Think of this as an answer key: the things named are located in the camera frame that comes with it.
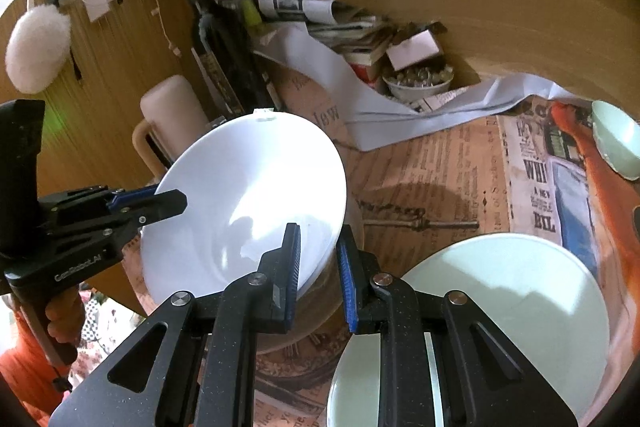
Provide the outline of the person left hand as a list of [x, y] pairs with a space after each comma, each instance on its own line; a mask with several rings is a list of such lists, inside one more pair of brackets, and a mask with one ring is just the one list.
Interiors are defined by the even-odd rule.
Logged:
[[62, 345], [79, 345], [85, 323], [85, 307], [78, 287], [72, 287], [52, 298], [46, 306], [48, 334]]

